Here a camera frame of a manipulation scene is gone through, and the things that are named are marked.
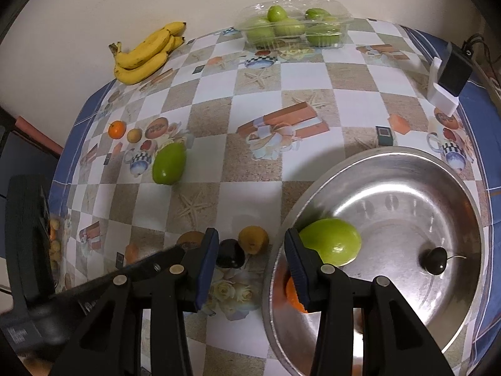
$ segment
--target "cable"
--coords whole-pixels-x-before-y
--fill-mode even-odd
[[[464,43],[462,50],[466,52],[467,50],[473,51],[473,46],[476,44],[482,44],[483,45],[483,54],[485,56],[485,59],[487,60],[490,69],[493,72],[494,79],[498,83],[498,89],[501,89],[501,83],[499,83],[499,78],[498,78],[498,73],[495,71],[493,64],[495,64],[498,60],[501,59],[501,55],[493,62],[492,59],[490,58],[490,49],[487,43],[485,42],[485,39],[483,35],[481,34],[473,34],[470,38],[468,38]]]

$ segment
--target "green apple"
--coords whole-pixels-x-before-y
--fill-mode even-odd
[[[320,219],[299,232],[302,244],[317,251],[324,263],[344,266],[355,260],[362,238],[351,224],[336,218]]]
[[[296,18],[286,18],[275,25],[278,36],[299,36],[305,33],[305,25]]]
[[[330,47],[341,41],[341,30],[330,24],[314,25],[307,29],[306,39],[312,46]]]
[[[162,148],[153,162],[153,180],[157,184],[172,185],[181,179],[186,165],[184,143],[171,143]]]
[[[268,9],[268,21],[278,22],[287,18],[287,12],[280,5],[272,5]]]
[[[245,32],[249,44],[256,46],[272,45],[275,39],[273,27],[265,17],[253,17],[239,27]]]
[[[330,15],[330,13],[323,8],[308,8],[305,17],[309,20],[321,20],[328,15]]]

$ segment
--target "screw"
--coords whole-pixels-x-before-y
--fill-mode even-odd
[[[332,264],[324,264],[320,267],[320,271],[324,274],[332,274],[336,271]]]
[[[382,287],[386,287],[390,285],[390,280],[385,276],[379,276],[376,278],[376,283],[378,283]]]
[[[123,274],[119,274],[113,279],[113,284],[116,286],[123,286],[125,283],[127,283],[127,277]]]
[[[181,274],[184,271],[184,266],[180,264],[174,264],[170,266],[169,271],[171,274]]]

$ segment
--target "stainless steel bowl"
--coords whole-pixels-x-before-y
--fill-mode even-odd
[[[282,240],[287,228],[301,230],[323,217],[344,219],[362,236],[359,255],[343,271],[363,280],[390,278],[444,352],[481,292],[484,242],[478,211],[462,180],[439,159],[410,148],[378,148],[323,175],[281,226],[266,269],[263,316],[271,347],[287,370],[309,374],[320,314],[301,314],[287,302]],[[432,276],[418,258],[436,246],[467,258],[450,259],[443,274]],[[354,364],[361,364],[362,334],[356,326],[353,353]]]

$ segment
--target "banana bunch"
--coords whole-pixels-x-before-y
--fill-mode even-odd
[[[126,85],[134,85],[151,76],[167,62],[169,54],[183,44],[184,38],[176,35],[185,26],[185,22],[171,22],[156,30],[131,52],[122,52],[121,42],[109,45],[115,57],[115,77]]]

